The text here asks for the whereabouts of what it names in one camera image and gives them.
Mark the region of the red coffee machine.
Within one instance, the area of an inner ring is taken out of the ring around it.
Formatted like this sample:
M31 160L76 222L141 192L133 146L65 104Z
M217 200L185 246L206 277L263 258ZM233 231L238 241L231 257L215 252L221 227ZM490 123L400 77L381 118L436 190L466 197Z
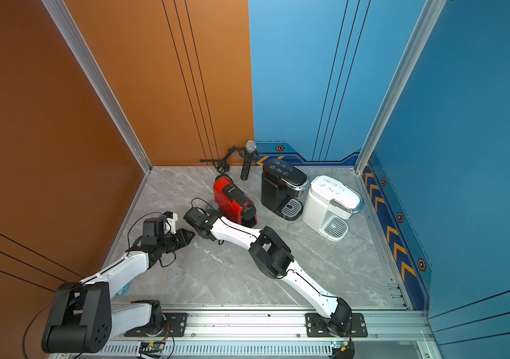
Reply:
M221 174L215 178L214 198L220 212L230 221L252 228L257 224L254 202L233 182Z

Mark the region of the black coffee machine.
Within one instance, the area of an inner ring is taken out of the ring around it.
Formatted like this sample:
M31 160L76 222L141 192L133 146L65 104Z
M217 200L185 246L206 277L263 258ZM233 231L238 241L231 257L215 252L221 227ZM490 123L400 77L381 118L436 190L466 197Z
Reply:
M272 159L262 169L262 205L287 221L295 221L304 209L298 199L309 185L306 173L282 159Z

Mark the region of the white coffee machine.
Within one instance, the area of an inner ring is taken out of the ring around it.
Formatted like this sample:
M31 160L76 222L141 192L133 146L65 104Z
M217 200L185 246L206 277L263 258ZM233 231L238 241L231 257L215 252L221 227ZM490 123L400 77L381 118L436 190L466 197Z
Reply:
M302 221L331 242L348 233L347 220L364 207L362 197L344 183L326 175L313 179L304 203Z

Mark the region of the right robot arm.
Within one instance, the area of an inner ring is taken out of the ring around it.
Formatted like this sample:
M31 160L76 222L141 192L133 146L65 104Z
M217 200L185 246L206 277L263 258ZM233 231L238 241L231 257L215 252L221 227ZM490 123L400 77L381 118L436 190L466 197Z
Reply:
M245 227L230 221L220 212L207 213L197 207L191 208L184 215L184 220L204 239L230 242L248 251L264 275L289 284L312 305L326 322L331 336L350 335L353 320L350 305L310 277L286 242L271 227Z

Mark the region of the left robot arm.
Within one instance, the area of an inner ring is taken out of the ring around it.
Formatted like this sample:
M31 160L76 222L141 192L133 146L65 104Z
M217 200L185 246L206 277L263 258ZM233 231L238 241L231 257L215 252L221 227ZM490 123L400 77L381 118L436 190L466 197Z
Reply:
M110 266L79 282L56 290L41 347L45 353L98 353L107 342L130 331L155 337L168 323L157 300L140 300L113 308L111 300L138 275L188 246L195 234L178 229L170 213L148 218L133 246Z

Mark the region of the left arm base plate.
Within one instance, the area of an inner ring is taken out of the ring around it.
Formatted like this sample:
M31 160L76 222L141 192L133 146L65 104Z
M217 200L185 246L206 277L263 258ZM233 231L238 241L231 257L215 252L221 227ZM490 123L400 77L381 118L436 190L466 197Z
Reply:
M183 337L188 321L187 313L163 313L158 321L152 320L147 325L127 331L124 337Z

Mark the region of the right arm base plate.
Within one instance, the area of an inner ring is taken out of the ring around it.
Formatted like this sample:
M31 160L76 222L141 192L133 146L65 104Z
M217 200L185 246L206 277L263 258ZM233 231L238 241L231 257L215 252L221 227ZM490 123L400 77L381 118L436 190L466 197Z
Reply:
M369 336L364 315L358 312L352 314L351 327L344 334L339 334L334 329L329 329L328 320L317 313L304 314L304 319L308 337L366 338Z

